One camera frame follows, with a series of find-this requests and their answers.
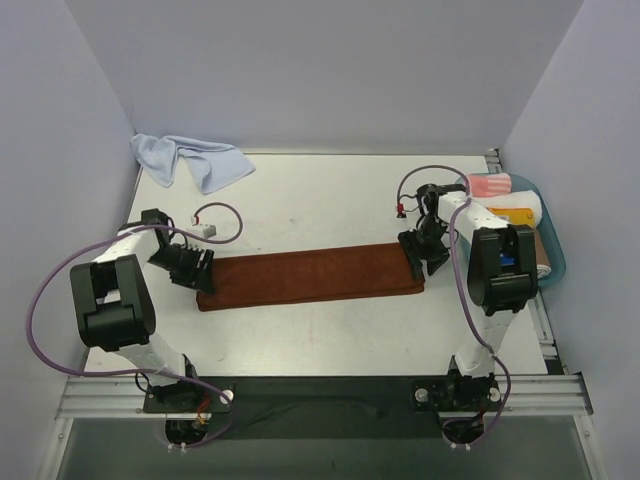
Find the brown towel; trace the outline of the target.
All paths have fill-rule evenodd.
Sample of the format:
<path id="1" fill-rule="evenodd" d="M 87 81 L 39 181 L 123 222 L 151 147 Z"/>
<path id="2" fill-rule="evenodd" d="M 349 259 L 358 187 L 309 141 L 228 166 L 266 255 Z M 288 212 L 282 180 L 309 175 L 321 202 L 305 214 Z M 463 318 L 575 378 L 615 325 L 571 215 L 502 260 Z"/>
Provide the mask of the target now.
<path id="1" fill-rule="evenodd" d="M 222 258 L 212 280 L 212 294 L 196 295 L 202 312 L 424 291 L 399 243 Z"/>

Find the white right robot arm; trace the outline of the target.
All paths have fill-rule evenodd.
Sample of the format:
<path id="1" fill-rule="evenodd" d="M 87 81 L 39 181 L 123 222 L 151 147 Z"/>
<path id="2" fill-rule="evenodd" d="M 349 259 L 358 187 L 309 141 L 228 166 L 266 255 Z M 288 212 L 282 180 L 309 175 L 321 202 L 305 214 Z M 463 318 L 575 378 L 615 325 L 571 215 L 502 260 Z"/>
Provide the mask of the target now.
<path id="1" fill-rule="evenodd" d="M 535 234 L 492 213 L 461 184 L 426 184 L 414 198 L 419 220 L 398 240 L 415 280 L 452 262 L 470 334 L 453 357 L 459 375 L 444 383 L 443 396 L 463 410 L 479 398 L 475 380 L 493 376 L 510 324 L 537 293 Z"/>

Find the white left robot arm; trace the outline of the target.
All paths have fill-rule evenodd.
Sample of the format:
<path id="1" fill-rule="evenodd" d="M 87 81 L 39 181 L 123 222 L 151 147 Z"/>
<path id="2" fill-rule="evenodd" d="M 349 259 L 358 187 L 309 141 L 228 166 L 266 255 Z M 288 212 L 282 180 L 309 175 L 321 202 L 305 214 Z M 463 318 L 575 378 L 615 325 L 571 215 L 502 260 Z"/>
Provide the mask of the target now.
<path id="1" fill-rule="evenodd" d="M 146 210 L 123 225 L 118 239 L 93 261 L 70 270 L 78 331 L 85 346 L 128 360 L 148 379 L 147 392 L 177 410 L 195 409 L 201 385 L 188 357 L 156 332 L 156 312 L 144 279 L 147 264 L 168 273 L 172 284 L 197 293 L 214 292 L 214 252 L 176 244 L 167 214 Z"/>

